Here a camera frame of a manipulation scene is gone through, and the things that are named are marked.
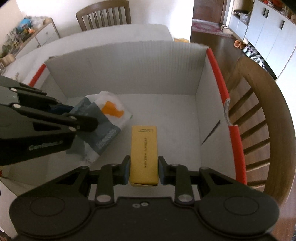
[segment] patterned rug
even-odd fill
[[[229,37],[229,38],[232,37],[231,34],[223,33],[220,30],[220,26],[219,26],[218,23],[211,23],[211,22],[193,20],[191,30],[194,31],[194,32],[215,34],[215,35],[220,35],[220,36],[223,36],[223,37]]]

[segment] black handle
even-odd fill
[[[283,23],[281,25],[281,30],[283,30],[284,24],[285,24],[285,21],[283,20]]]

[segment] dark wooden floor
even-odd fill
[[[192,32],[191,33],[191,39],[190,42],[194,43],[201,43],[204,45],[209,46],[217,59],[217,62],[219,64],[219,67],[221,69],[222,75],[225,79],[225,82],[227,82],[227,79],[229,78],[230,74],[232,73],[234,66],[236,64],[236,61],[241,57],[244,56],[242,51],[240,49],[237,49],[233,46],[234,40],[232,38],[228,37],[222,37],[218,35],[212,35],[212,34],[206,34],[206,33],[199,33],[199,32]],[[246,85],[240,86],[240,93],[241,95],[246,93],[249,90],[249,87]],[[251,102],[253,104],[256,104],[256,96],[251,96]],[[250,106],[242,106],[242,113],[245,113],[248,111]],[[260,119],[254,119],[251,118],[246,125],[242,125],[240,127],[240,131],[243,132],[250,127],[256,125],[260,121]],[[268,134],[268,131],[262,131],[256,134],[257,139],[265,139],[266,135]],[[243,146],[247,147],[250,143],[248,143],[251,140],[244,140]],[[257,151],[254,156],[247,155],[245,157],[246,164],[252,163],[254,158],[258,160],[263,160],[266,158],[269,158],[268,155],[270,155],[270,149],[269,145],[262,148],[260,151]],[[268,173],[268,166],[263,167],[259,170],[252,171],[247,173],[247,179],[248,181],[255,180],[264,180],[267,178]],[[294,181],[290,196],[281,209],[280,218],[274,227],[273,235],[280,241],[291,241],[294,228],[296,223],[296,182]]]

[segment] curved wooden chair back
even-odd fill
[[[281,207],[296,168],[295,130],[287,103],[274,79],[242,57],[226,83],[229,118],[243,142],[248,185],[272,196]]]
[[[127,24],[131,23],[129,1],[126,1],[126,0],[109,0],[109,1],[94,3],[78,11],[76,13],[76,18],[78,20],[78,23],[82,31],[87,30],[85,22],[83,20],[83,16],[87,16],[89,26],[91,29],[94,29],[94,25],[92,21],[94,21],[95,26],[97,28],[117,25],[118,19],[119,19],[119,24],[123,24],[121,7],[124,8],[126,23]]]

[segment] chair slat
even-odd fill
[[[105,20],[104,20],[104,16],[103,16],[103,12],[102,10],[100,10],[100,15],[101,15],[101,20],[102,20],[102,26],[105,27]]]
[[[244,149],[244,154],[245,154],[245,155],[248,155],[248,154],[250,154],[251,152],[256,151],[256,150],[260,149],[261,147],[267,145],[268,143],[270,143],[269,138],[266,139],[266,140],[264,140],[264,141],[261,141],[261,142],[255,144],[255,145],[253,145],[253,146],[250,146],[250,147]]]
[[[98,17],[96,15],[96,12],[94,12],[94,21],[96,22],[96,27],[99,28],[99,21],[98,21]]]
[[[255,132],[259,131],[262,127],[266,125],[266,120],[260,122],[256,126],[252,127],[251,129],[247,130],[243,134],[241,134],[241,140],[248,138],[249,136],[253,135]]]
[[[118,7],[118,13],[119,13],[119,22],[120,22],[120,24],[123,24],[123,21],[122,21],[122,14],[121,14],[121,9],[120,9],[120,7]]]
[[[110,19],[110,14],[108,9],[106,9],[106,13],[107,13],[108,26],[111,26],[111,19]]]
[[[87,15],[87,18],[89,20],[89,26],[91,27],[91,29],[94,29],[94,26],[92,25],[91,17],[89,16],[89,14]]]
[[[252,188],[261,188],[265,187],[266,180],[260,180],[260,181],[254,181],[254,182],[248,182],[247,185]]]
[[[248,165],[246,165],[246,171],[251,172],[251,171],[257,170],[259,168],[268,166],[269,161],[270,161],[270,159],[268,158],[268,159],[265,159],[265,160],[262,160],[262,161],[258,161],[258,162],[252,163],[252,164],[248,164]]]
[[[260,103],[255,105],[252,109],[247,111],[242,117],[240,117],[237,121],[235,121],[233,124],[241,126],[243,123],[245,123],[249,118],[251,118],[259,109],[261,108]]]
[[[233,107],[229,110],[229,117],[233,116],[234,113],[249,99],[249,97],[254,93],[252,88],[250,88],[246,94],[244,94],[238,102],[236,102]]]
[[[112,8],[112,14],[113,14],[114,25],[117,25],[117,19],[116,19],[114,8]]]

